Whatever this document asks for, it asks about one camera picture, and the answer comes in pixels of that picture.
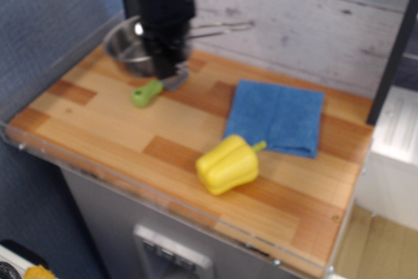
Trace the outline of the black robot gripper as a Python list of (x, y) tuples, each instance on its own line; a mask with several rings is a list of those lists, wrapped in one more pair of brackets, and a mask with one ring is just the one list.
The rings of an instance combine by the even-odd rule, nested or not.
[(156, 77), (164, 80), (188, 72), (191, 46), (187, 36), (195, 17), (195, 0), (125, 0), (125, 12), (138, 16)]

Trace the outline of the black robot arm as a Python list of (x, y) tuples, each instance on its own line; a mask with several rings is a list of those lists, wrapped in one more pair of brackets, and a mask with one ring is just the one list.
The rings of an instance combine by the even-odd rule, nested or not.
[(178, 66), (188, 59), (185, 49), (195, 0), (123, 0), (123, 4), (126, 17), (139, 18), (156, 77), (176, 75)]

